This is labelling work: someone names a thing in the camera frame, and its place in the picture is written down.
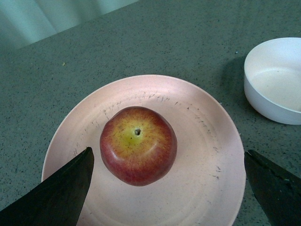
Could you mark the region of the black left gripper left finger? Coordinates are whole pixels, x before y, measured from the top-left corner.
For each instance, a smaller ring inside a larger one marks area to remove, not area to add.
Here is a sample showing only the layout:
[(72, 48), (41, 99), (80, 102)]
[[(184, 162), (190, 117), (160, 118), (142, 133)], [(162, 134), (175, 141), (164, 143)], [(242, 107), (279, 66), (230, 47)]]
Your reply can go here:
[(0, 212), (2, 226), (75, 226), (87, 196), (94, 154), (88, 147)]

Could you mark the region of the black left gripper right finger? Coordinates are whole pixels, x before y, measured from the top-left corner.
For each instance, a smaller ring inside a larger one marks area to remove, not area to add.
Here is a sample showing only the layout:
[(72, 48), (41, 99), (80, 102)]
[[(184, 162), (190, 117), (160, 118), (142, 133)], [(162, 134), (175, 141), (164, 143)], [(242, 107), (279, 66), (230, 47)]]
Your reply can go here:
[(254, 150), (245, 152), (246, 175), (272, 226), (301, 224), (301, 179)]

